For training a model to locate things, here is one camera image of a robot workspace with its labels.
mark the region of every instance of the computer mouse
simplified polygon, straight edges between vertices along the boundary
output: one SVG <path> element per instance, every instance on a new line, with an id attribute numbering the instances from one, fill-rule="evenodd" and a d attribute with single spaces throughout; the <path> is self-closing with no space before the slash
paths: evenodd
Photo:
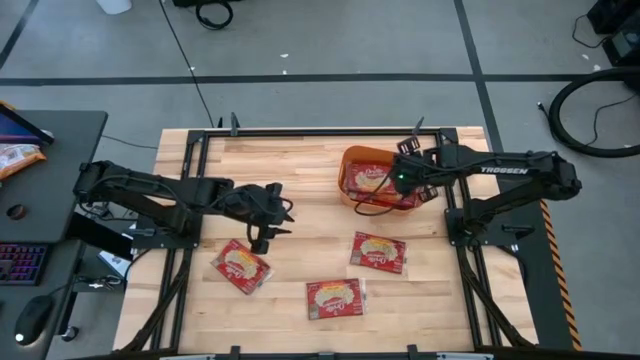
<path id="1" fill-rule="evenodd" d="M 40 337 L 52 307 L 53 298 L 49 295 L 36 296 L 27 303 L 16 321 L 15 339 L 18 344 L 29 345 Z"/>

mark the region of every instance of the red snack package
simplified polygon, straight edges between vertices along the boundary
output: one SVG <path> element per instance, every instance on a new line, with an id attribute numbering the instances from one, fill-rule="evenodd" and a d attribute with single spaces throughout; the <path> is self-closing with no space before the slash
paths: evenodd
<path id="1" fill-rule="evenodd" d="M 211 265 L 247 295 L 272 275 L 266 262 L 236 240 L 231 240 Z"/>
<path id="2" fill-rule="evenodd" d="M 364 314 L 364 281 L 346 279 L 307 284 L 309 320 Z"/>
<path id="3" fill-rule="evenodd" d="M 407 244 L 375 235 L 356 232 L 351 251 L 352 265 L 402 274 Z"/>
<path id="4" fill-rule="evenodd" d="M 351 164 L 347 168 L 346 174 L 346 190 L 357 191 L 363 193 L 371 193 L 375 190 L 382 180 L 387 176 L 390 167 L 375 164 Z M 391 179 L 387 178 L 384 185 L 376 192 L 376 194 L 395 195 Z"/>

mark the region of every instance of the laptop screen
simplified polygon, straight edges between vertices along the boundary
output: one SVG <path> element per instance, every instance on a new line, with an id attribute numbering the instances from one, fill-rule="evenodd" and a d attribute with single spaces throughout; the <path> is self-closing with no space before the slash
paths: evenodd
<path id="1" fill-rule="evenodd" d="M 39 143 L 40 138 L 8 116 L 0 113 L 0 143 L 15 144 L 19 142 L 26 144 Z"/>

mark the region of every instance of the orange basket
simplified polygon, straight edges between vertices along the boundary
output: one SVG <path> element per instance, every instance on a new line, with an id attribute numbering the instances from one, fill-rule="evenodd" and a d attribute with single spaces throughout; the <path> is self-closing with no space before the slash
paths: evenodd
<path id="1" fill-rule="evenodd" d="M 338 189 L 340 191 L 340 200 L 342 202 L 352 208 L 355 208 L 358 204 L 357 201 L 351 200 L 348 194 L 346 194 L 342 190 L 342 184 L 344 183 L 344 177 L 347 172 L 347 164 L 353 162 L 363 162 L 370 164 L 378 164 L 385 166 L 393 165 L 393 152 L 387 150 L 381 150 L 376 148 L 370 148 L 366 146 L 355 145 L 348 148 L 344 155 L 342 155 L 342 164 L 340 164 L 340 174 L 338 175 Z M 388 207 L 378 206 L 374 204 L 362 203 L 358 210 L 365 213 L 378 213 L 384 210 L 389 209 Z M 415 208 L 401 210 L 401 209 L 393 209 L 389 212 L 389 214 L 396 215 L 406 215 L 415 210 Z"/>

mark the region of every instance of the floor tape line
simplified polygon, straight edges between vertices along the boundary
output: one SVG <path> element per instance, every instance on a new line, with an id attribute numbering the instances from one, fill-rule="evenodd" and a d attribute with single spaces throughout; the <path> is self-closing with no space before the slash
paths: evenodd
<path id="1" fill-rule="evenodd" d="M 576 325 L 576 317 L 573 312 L 573 306 L 571 305 L 571 300 L 569 298 L 569 289 L 567 287 L 566 275 L 564 273 L 564 269 L 562 267 L 562 261 L 560 260 L 560 254 L 558 252 L 557 241 L 553 232 L 553 224 L 551 223 L 551 214 L 549 212 L 549 208 L 544 201 L 540 201 L 540 208 L 543 213 L 543 217 L 548 216 L 548 219 L 545 217 L 545 226 L 547 228 L 547 238 L 549 239 L 549 248 L 551 249 L 551 256 L 554 265 L 554 270 L 556 272 L 556 276 L 558 278 L 558 287 L 560 288 L 560 296 L 562 297 L 562 302 L 565 310 L 565 315 L 567 318 L 569 334 L 571 335 L 571 340 L 573 344 L 574 350 L 581 351 L 582 344 L 580 342 L 580 334 L 578 333 L 578 327 Z"/>

